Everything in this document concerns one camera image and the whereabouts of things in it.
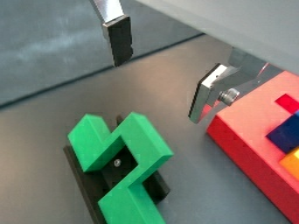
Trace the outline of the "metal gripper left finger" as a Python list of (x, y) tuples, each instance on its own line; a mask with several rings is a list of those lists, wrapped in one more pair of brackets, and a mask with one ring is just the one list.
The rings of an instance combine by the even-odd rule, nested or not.
[(110, 49), (113, 66), (129, 61), (132, 48), (130, 17), (124, 13), (118, 0), (89, 0), (101, 23), (101, 30)]

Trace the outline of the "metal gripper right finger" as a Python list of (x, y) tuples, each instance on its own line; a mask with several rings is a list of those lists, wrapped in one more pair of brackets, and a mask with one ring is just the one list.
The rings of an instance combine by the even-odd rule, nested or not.
[(188, 114), (190, 121), (197, 123), (216, 102), (229, 106), (238, 98), (234, 87), (252, 81), (266, 66), (264, 60), (233, 47), (228, 66), (217, 63), (198, 81)]

